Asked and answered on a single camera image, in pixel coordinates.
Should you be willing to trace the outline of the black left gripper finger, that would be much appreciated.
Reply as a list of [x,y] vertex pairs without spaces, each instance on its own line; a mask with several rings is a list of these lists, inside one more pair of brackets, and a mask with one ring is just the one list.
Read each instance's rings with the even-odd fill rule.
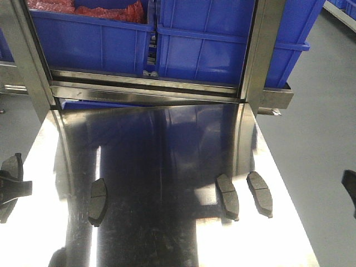
[[32,195],[32,181],[18,181],[1,170],[1,207],[20,197]]

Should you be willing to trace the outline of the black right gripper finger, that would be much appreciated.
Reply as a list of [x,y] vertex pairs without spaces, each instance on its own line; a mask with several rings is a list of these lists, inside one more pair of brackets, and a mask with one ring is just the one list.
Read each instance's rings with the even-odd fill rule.
[[350,196],[354,207],[356,207],[356,174],[353,170],[344,170],[342,185]]

